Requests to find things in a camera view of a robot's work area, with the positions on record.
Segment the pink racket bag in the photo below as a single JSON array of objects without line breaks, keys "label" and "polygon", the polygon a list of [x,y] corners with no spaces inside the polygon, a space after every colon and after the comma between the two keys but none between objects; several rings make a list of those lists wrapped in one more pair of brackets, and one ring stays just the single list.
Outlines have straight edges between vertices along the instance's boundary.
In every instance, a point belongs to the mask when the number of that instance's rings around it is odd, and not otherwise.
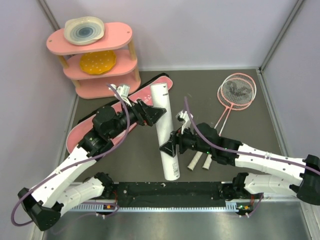
[{"label": "pink racket bag", "polygon": [[[161,73],[141,85],[136,92],[129,96],[129,99],[134,102],[136,102],[137,99],[141,99],[144,101],[144,103],[151,106],[153,102],[150,86],[161,83],[167,83],[168,90],[170,90],[174,84],[168,74]],[[78,124],[69,132],[66,139],[66,149],[69,154],[78,145],[78,142],[80,142],[83,137],[93,128],[92,120],[95,117],[97,110],[98,109],[94,110],[92,113],[79,120]]]}]

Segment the white shuttlecock tube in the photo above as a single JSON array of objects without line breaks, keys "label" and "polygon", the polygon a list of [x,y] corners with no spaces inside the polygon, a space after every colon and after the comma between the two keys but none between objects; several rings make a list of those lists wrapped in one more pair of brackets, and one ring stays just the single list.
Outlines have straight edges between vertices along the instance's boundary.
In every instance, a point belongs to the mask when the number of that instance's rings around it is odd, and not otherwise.
[{"label": "white shuttlecock tube", "polygon": [[[150,87],[152,104],[157,108],[166,109],[166,113],[157,121],[156,132],[159,146],[161,147],[170,138],[170,133],[174,130],[171,103],[168,85],[166,83],[153,84]],[[167,181],[175,181],[180,178],[180,168],[178,156],[172,157],[160,151],[164,178]]]}]

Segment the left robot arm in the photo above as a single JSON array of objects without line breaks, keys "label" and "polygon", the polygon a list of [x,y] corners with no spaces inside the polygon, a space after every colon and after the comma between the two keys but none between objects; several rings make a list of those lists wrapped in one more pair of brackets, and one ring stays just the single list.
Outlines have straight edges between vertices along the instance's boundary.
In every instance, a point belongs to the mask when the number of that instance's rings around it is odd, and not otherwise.
[{"label": "left robot arm", "polygon": [[31,189],[24,187],[18,192],[22,208],[40,231],[50,229],[67,211],[91,198],[109,198],[114,187],[106,174],[99,173],[78,187],[69,186],[116,148],[114,138],[121,133],[128,134],[133,124],[153,126],[166,113],[165,108],[149,106],[141,99],[124,103],[121,108],[121,112],[110,105],[99,108],[92,119],[92,129],[61,165],[38,185]]}]

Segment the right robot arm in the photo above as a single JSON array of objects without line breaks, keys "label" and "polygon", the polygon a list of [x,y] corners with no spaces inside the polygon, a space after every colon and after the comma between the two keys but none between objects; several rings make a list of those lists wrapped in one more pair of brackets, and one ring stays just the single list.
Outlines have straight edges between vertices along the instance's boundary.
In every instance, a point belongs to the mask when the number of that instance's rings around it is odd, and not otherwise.
[{"label": "right robot arm", "polygon": [[219,136],[207,123],[193,130],[179,128],[170,133],[160,151],[174,157],[186,150],[209,154],[218,164],[247,168],[262,175],[243,174],[234,178],[233,192],[239,198],[249,194],[278,192],[296,196],[299,200],[320,204],[320,159],[288,157],[256,149],[238,140]]}]

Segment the pink three-tier wooden shelf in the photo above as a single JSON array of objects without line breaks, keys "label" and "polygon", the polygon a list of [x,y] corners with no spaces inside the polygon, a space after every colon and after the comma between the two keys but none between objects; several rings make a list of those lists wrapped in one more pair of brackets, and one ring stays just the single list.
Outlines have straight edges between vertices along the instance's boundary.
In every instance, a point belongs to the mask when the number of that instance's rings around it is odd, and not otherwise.
[{"label": "pink three-tier wooden shelf", "polygon": [[72,44],[66,37],[66,29],[59,29],[48,37],[46,46],[59,58],[64,74],[74,84],[79,97],[111,97],[107,84],[128,85],[130,93],[140,87],[138,58],[129,25],[105,23],[102,37],[88,45]]}]

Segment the yellow dotted plate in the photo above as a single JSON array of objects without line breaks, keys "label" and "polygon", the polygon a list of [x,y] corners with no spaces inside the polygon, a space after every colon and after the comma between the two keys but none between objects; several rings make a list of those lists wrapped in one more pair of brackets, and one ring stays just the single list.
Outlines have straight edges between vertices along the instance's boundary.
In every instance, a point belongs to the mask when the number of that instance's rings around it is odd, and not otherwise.
[{"label": "yellow dotted plate", "polygon": [[117,56],[113,50],[85,53],[79,61],[80,69],[89,75],[102,75],[116,65]]}]

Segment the white blue ceramic bowl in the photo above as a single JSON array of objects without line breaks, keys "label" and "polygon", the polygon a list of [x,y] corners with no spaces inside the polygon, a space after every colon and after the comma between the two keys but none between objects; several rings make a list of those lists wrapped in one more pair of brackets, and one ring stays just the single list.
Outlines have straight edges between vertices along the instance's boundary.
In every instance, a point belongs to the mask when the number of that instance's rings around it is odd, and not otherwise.
[{"label": "white blue ceramic bowl", "polygon": [[63,36],[71,44],[86,46],[95,43],[105,35],[105,24],[97,17],[85,16],[68,20]]}]

